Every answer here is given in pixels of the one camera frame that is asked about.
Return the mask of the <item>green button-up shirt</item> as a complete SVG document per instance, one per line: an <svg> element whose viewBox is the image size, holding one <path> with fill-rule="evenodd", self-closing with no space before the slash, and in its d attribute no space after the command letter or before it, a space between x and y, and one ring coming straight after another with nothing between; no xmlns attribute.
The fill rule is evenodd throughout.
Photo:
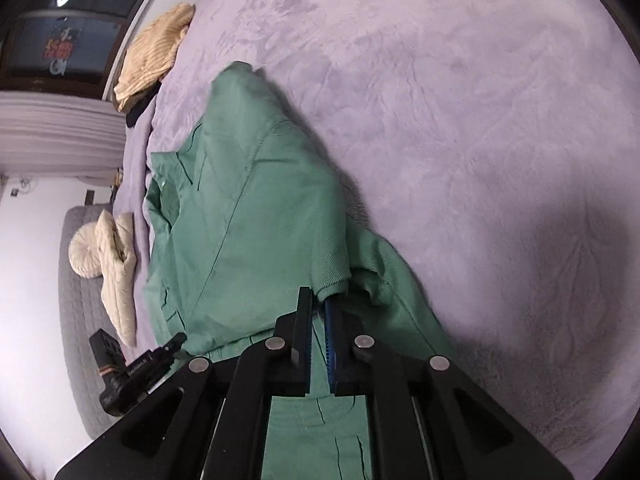
<svg viewBox="0 0 640 480"><path fill-rule="evenodd" d="M446 353L408 264L349 218L336 174L248 64L217 76L183 146L152 166L146 292L157 337L185 333L191 356L235 358L273 335L301 289L314 294L310 390L272 399L257 479L376 479L366 399L330 388L324 304L336 299L403 356Z"/></svg>

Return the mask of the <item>grey quilted headboard pad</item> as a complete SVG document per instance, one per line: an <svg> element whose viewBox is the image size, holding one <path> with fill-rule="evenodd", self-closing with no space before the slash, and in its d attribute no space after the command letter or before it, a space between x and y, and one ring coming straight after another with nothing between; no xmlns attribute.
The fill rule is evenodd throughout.
<svg viewBox="0 0 640 480"><path fill-rule="evenodd" d="M82 278L73 271L68 248L74 234L86 224L98 220L109 204L76 206L66 212L58 258L58 305L67 377L73 398L89 438L94 440L110 428L114 417L107 415L99 396L104 382L98 372L89 338L97 330L110 335L115 331L103 307L100 278Z"/></svg>

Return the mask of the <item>round cream pleated cushion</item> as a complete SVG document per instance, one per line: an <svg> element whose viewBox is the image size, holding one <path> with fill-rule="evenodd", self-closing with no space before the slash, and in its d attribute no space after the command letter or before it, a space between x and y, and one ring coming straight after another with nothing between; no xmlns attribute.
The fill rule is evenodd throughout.
<svg viewBox="0 0 640 480"><path fill-rule="evenodd" d="M102 275L96 222L87 223L75 232L68 245L68 260L72 270L81 278Z"/></svg>

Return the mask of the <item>cream puffer jacket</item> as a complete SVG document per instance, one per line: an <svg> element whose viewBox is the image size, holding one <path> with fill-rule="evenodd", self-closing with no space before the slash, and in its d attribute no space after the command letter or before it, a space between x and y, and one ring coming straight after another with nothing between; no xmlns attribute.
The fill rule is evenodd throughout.
<svg viewBox="0 0 640 480"><path fill-rule="evenodd" d="M136 309L134 308L134 216L114 217L104 210L96 222L96 248L103 285L101 299L119 339L127 347L136 345Z"/></svg>

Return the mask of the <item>lilac striped curtain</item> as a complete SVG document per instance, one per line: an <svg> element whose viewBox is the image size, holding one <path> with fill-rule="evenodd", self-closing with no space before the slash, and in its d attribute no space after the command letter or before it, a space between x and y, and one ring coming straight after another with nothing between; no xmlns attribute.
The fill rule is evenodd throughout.
<svg viewBox="0 0 640 480"><path fill-rule="evenodd" d="M75 178L109 185L122 163L125 117L104 101L1 93L3 177Z"/></svg>

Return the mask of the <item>black garment under knit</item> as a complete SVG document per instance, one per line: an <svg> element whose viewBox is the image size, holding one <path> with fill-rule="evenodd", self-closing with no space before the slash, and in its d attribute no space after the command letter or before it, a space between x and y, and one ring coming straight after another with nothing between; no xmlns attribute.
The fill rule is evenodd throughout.
<svg viewBox="0 0 640 480"><path fill-rule="evenodd" d="M134 128L138 119L148 108L154 96L160 92L161 85L162 82L158 80L155 84L152 84L150 88L147 88L134 96L134 105L126 114L126 126L128 128Z"/></svg>

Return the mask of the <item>lilac plush blanket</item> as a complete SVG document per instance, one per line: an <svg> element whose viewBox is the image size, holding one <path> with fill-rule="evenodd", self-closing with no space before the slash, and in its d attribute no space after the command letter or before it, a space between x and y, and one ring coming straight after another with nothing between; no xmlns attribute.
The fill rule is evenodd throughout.
<svg viewBox="0 0 640 480"><path fill-rule="evenodd" d="M398 249L468 373L578 479L639 408L639 64L599 0L200 0L122 209L233 61Z"/></svg>

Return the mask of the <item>tan striped knit garment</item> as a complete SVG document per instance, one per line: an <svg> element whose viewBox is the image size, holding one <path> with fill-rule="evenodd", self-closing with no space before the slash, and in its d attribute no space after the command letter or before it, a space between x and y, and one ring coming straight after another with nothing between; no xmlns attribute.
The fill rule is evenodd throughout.
<svg viewBox="0 0 640 480"><path fill-rule="evenodd" d="M193 4L178 3L134 37L114 87L119 113L128 113L172 69L194 14Z"/></svg>

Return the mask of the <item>dark window with reflections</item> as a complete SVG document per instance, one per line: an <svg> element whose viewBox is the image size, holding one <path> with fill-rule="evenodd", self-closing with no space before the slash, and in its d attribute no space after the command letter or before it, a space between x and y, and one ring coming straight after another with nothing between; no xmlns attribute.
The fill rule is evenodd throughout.
<svg viewBox="0 0 640 480"><path fill-rule="evenodd" d="M8 0L1 88L102 99L143 0Z"/></svg>

